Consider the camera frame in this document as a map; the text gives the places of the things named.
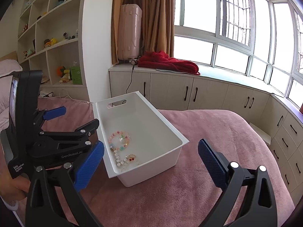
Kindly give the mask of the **person's left hand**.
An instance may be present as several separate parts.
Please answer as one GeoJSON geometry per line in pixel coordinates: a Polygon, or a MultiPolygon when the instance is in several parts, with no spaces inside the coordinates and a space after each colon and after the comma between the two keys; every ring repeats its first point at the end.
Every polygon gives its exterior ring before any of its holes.
{"type": "Polygon", "coordinates": [[[22,176],[13,179],[8,169],[4,169],[1,172],[1,197],[6,203],[25,199],[29,188],[29,179],[22,176]]]}

